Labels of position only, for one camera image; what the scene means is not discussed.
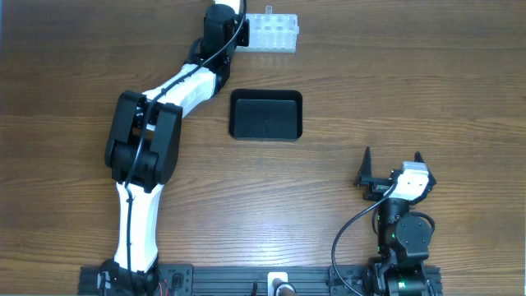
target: table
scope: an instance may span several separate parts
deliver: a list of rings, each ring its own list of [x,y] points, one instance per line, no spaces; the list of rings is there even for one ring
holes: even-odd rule
[[[380,177],[417,150],[438,180],[417,205],[437,229],[445,293],[524,288],[526,3],[249,0],[298,14],[296,54],[236,54],[227,85],[184,119],[164,189],[160,262],[328,266],[371,203],[353,179],[366,146]],[[209,1],[7,0],[0,66],[0,287],[74,294],[81,266],[118,243],[104,147],[119,94],[173,76]],[[302,92],[296,142],[235,141],[237,88]],[[341,264],[376,255],[370,220]]]

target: wood grain surface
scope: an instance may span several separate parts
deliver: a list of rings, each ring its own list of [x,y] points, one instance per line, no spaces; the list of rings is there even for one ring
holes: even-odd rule
[[[161,198],[162,263],[328,266],[370,203],[366,146],[386,177],[422,152],[438,180],[420,211],[445,294],[524,292],[526,2],[249,0],[297,13],[296,54],[236,54],[227,85],[185,118]],[[0,293],[74,294],[110,258],[118,195],[104,166],[119,94],[159,86],[202,35],[207,0],[4,0]],[[235,141],[237,88],[303,94],[299,141]],[[370,220],[341,264],[376,255]]]

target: wooden table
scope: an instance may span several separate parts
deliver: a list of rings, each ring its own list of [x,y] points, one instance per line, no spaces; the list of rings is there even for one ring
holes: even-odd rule
[[[119,94],[179,71],[205,0],[7,0],[0,63],[0,292],[74,294],[110,258],[118,196],[104,147]],[[446,294],[524,292],[526,3],[249,0],[297,13],[296,54],[236,54],[227,85],[184,119],[164,189],[160,261],[328,266],[336,232],[371,203],[366,146],[386,177],[422,152],[438,185],[427,264]],[[235,141],[237,88],[303,94],[299,141]],[[341,264],[376,255],[369,217]]]

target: wooden tabletop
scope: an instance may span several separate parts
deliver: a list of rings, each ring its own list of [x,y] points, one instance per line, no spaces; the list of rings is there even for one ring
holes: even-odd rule
[[[74,294],[118,243],[104,148],[118,96],[159,86],[202,36],[208,0],[4,0],[0,293]],[[226,86],[183,121],[161,197],[161,263],[328,266],[370,206],[353,186],[422,152],[438,184],[429,265],[445,294],[524,292],[526,2],[248,1],[298,14],[296,54],[238,53]],[[296,142],[235,141],[237,88],[299,90]],[[369,216],[341,264],[376,255]]]

